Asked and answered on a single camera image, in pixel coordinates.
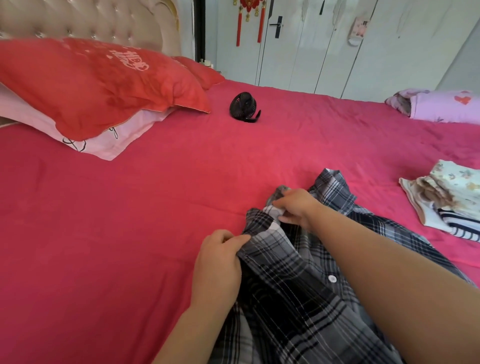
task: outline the person's right hand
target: person's right hand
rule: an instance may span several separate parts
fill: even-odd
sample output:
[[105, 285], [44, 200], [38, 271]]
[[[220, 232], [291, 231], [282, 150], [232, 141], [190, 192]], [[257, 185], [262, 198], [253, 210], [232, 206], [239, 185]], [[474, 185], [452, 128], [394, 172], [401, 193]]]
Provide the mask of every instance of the person's right hand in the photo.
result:
[[301, 188], [284, 190], [283, 196], [273, 202], [273, 206], [286, 210], [285, 214], [278, 219], [287, 224], [300, 225], [305, 230], [312, 231], [309, 218], [312, 214], [315, 214], [318, 207], [323, 205]]

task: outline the beige headboard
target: beige headboard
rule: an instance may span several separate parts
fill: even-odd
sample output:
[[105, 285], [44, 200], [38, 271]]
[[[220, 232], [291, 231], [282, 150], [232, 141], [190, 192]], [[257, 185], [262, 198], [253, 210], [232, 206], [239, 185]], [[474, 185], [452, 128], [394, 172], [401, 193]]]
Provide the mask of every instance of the beige headboard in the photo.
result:
[[0, 0], [0, 40], [72, 36], [181, 55], [174, 0]]

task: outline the pink bedsheet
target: pink bedsheet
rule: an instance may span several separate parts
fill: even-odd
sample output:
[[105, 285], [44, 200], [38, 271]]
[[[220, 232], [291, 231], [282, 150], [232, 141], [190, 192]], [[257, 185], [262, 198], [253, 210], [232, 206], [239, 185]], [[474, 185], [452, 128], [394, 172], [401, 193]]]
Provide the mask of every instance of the pink bedsheet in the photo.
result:
[[[241, 91], [256, 124], [228, 115]], [[204, 236], [240, 233], [247, 209], [325, 167], [480, 284], [480, 245], [420, 225], [397, 182], [438, 159], [480, 168], [480, 126], [229, 81], [208, 95], [212, 114], [177, 111], [111, 162], [0, 129], [0, 362], [148, 363], [189, 304]]]

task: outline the person's left hand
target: person's left hand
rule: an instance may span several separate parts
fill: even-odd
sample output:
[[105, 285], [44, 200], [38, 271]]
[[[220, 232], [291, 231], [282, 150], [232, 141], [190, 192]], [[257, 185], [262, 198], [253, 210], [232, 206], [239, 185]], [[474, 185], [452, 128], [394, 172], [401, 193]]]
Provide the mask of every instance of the person's left hand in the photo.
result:
[[237, 252], [250, 238], [250, 235], [233, 236], [228, 230], [216, 230], [204, 239], [193, 270], [191, 306], [228, 314], [240, 290]]

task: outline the plaid shirt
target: plaid shirt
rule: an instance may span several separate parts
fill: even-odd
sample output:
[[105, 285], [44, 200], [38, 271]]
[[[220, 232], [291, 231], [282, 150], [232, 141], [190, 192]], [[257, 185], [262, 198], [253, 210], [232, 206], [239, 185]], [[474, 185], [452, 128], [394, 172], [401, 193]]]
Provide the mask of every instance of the plaid shirt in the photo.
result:
[[[283, 224], [272, 206], [247, 213], [252, 236], [238, 256], [240, 293], [218, 336], [210, 364], [402, 363], [361, 306], [320, 240]], [[392, 239], [472, 283], [423, 237], [354, 203], [339, 171], [323, 170], [309, 190], [322, 204]]]

